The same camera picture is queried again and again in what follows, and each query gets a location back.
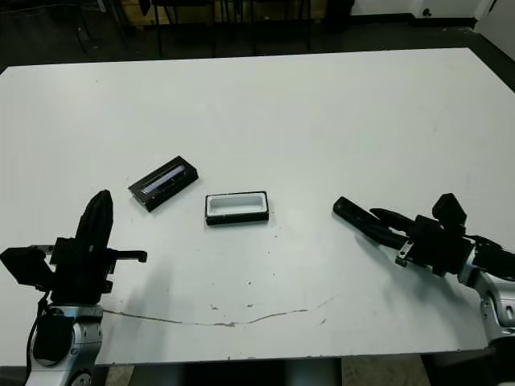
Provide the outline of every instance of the floor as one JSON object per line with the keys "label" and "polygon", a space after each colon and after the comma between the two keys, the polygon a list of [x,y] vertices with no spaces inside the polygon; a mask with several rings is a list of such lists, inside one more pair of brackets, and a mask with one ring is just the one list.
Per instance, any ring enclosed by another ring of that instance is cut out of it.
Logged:
{"label": "floor", "polygon": [[[343,386],[431,386],[420,355],[382,355],[382,356],[361,356],[343,358],[340,362],[337,359],[307,359],[292,360],[289,366],[282,361],[250,361],[240,363],[192,363],[184,367],[184,371],[190,376],[179,376],[183,380],[182,385],[201,384],[223,384],[225,386],[236,385],[259,385],[268,384],[283,385],[293,384],[311,385],[325,384],[333,385],[336,382]],[[314,374],[331,374],[328,367],[333,367],[338,380],[331,376],[321,376],[314,383],[311,378]],[[130,366],[119,366],[110,368],[105,386],[144,386],[149,383],[154,385],[162,384],[160,380],[178,379],[176,372],[165,369],[166,366],[152,366],[142,372],[141,368],[134,370]]]}
{"label": "floor", "polygon": [[[0,14],[0,73],[8,66],[18,65],[160,59],[154,27],[125,30],[125,46],[116,25],[98,10],[95,2],[84,8],[84,16],[91,37],[76,13],[72,12],[70,19],[58,6]],[[164,58],[212,57],[210,33],[209,28],[197,25],[163,28]],[[83,42],[84,49],[78,43],[77,36]],[[258,55],[307,53],[303,31],[297,25],[263,23],[257,29],[257,36]],[[338,33],[326,32],[319,23],[313,23],[311,28],[313,53],[443,47],[469,47],[515,91],[515,62],[469,27],[367,23],[351,24]],[[249,55],[253,55],[249,27],[216,27],[216,56]],[[127,385],[132,371],[131,367],[116,368],[109,373],[106,384]],[[393,377],[393,383],[386,383],[385,374]],[[344,359],[342,376],[348,385],[428,384],[418,355],[411,359]],[[12,378],[13,384],[19,384],[17,380],[23,378],[23,372]]]}

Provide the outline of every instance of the white wall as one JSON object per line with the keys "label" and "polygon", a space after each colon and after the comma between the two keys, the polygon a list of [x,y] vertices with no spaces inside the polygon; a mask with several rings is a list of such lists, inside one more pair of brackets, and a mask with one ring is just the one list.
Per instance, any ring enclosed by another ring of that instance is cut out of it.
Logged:
{"label": "white wall", "polygon": [[414,14],[429,8],[433,18],[478,18],[492,0],[356,0],[352,14]]}
{"label": "white wall", "polygon": [[499,0],[492,12],[477,24],[476,31],[515,60],[515,2]]}
{"label": "white wall", "polygon": [[406,14],[413,1],[420,0],[356,0],[352,14]]}

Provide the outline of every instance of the crack on table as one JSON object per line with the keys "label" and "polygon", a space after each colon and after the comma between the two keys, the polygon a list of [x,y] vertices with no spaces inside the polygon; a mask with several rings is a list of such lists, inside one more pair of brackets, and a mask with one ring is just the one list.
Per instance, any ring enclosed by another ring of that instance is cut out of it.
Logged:
{"label": "crack on table", "polygon": [[155,322],[165,322],[165,323],[171,323],[171,324],[182,324],[185,326],[236,327],[236,326],[244,326],[244,325],[254,324],[254,323],[269,319],[269,318],[277,318],[277,317],[285,316],[285,315],[301,314],[301,313],[305,313],[305,312],[309,312],[309,311],[318,310],[318,309],[322,308],[323,306],[325,306],[326,304],[328,304],[329,302],[332,302],[339,296],[340,296],[339,294],[336,296],[333,296],[332,298],[329,298],[325,302],[320,303],[315,308],[311,308],[311,309],[302,308],[299,310],[284,311],[284,312],[278,312],[278,313],[274,313],[274,314],[268,314],[265,316],[261,316],[259,318],[249,320],[248,322],[216,322],[216,323],[185,322],[185,321],[174,320],[174,319],[165,319],[165,318],[156,318],[156,317],[152,317],[152,316],[128,314],[123,311],[104,310],[104,312],[107,314],[112,314],[112,315],[126,316],[127,318],[152,320]]}

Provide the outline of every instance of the chair leg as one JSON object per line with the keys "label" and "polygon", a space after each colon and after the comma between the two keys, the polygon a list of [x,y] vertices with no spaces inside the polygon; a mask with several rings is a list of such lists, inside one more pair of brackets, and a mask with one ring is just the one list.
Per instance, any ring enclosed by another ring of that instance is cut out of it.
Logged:
{"label": "chair leg", "polygon": [[225,3],[225,14],[227,15],[227,23],[231,23],[231,18],[229,17],[229,0],[224,0]]}
{"label": "chair leg", "polygon": [[307,51],[311,52],[311,0],[307,0]]}
{"label": "chair leg", "polygon": [[299,16],[297,17],[298,20],[302,20],[303,8],[304,8],[304,0],[301,0],[300,6],[299,6]]}
{"label": "chair leg", "polygon": [[212,57],[216,58],[216,23],[215,23],[215,0],[212,1],[212,31],[211,31],[211,45]]}
{"label": "chair leg", "polygon": [[93,39],[93,37],[91,36],[91,33],[89,32],[89,27],[88,27],[88,24],[86,23],[86,18],[84,17],[84,12],[82,12],[82,7],[80,6],[80,3],[77,4],[77,9],[79,11],[80,21],[82,22],[82,25],[84,26],[84,31],[86,31],[86,35],[88,35],[88,37],[90,39]]}
{"label": "chair leg", "polygon": [[120,3],[120,0],[112,0],[113,8],[116,11],[116,15],[118,17],[118,20],[120,21],[121,26],[127,25],[127,17],[126,14],[123,11],[123,7]]}
{"label": "chair leg", "polygon": [[78,30],[78,27],[75,24],[75,21],[73,20],[72,14],[70,14],[70,9],[68,7],[68,4],[66,4],[66,2],[61,2],[61,5],[64,6],[64,13],[66,14],[66,17],[68,18],[68,21],[70,22],[70,25],[72,26],[73,30],[75,31],[75,36],[77,37],[77,42],[79,43],[80,49],[87,55],[88,52],[86,51],[86,47],[84,46],[84,43],[83,43],[82,39],[80,38],[80,33]]}
{"label": "chair leg", "polygon": [[117,0],[112,0],[112,2],[107,2],[105,10],[106,10],[107,15],[109,16],[111,22],[116,25],[116,30],[118,32],[118,36],[120,37],[120,40],[122,41],[123,47],[127,50],[129,48],[129,45],[127,44],[126,34],[123,31],[122,17],[120,15],[120,12],[119,12],[116,2],[117,2]]}
{"label": "chair leg", "polygon": [[252,45],[253,52],[255,55],[258,54],[258,44],[256,42],[256,25],[254,23],[254,0],[250,0],[250,29],[252,34]]}
{"label": "chair leg", "polygon": [[171,20],[170,11],[168,10],[168,7],[164,6],[163,8],[164,8],[164,12],[167,14],[168,22],[170,23],[170,25],[172,25],[174,22]]}
{"label": "chair leg", "polygon": [[234,17],[234,24],[238,23],[237,15],[236,15],[236,1],[233,0],[233,17]]}
{"label": "chair leg", "polygon": [[155,16],[155,27],[158,30],[158,49],[159,49],[159,57],[163,57],[163,46],[161,45],[161,28],[159,27],[159,13],[158,6],[154,5],[154,16]]}

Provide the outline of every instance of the cable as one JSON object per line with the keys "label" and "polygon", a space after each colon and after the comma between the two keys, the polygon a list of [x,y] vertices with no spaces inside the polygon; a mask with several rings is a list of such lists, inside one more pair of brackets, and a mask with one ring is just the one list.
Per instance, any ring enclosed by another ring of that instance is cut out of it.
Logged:
{"label": "cable", "polygon": [[50,291],[45,292],[43,297],[39,300],[39,302],[38,302],[38,312],[37,312],[37,314],[35,316],[35,321],[32,324],[31,332],[29,333],[29,337],[28,337],[28,340],[27,340],[27,348],[26,348],[26,351],[25,351],[25,356],[26,356],[26,360],[27,360],[27,374],[25,375],[25,382],[23,384],[27,383],[27,381],[29,380],[29,376],[31,375],[31,368],[32,368],[32,363],[31,363],[31,343],[32,343],[32,338],[34,337],[35,328],[38,325],[39,318],[41,318],[41,315],[43,315],[43,311],[48,310],[47,298],[48,298],[49,294],[50,294]]}

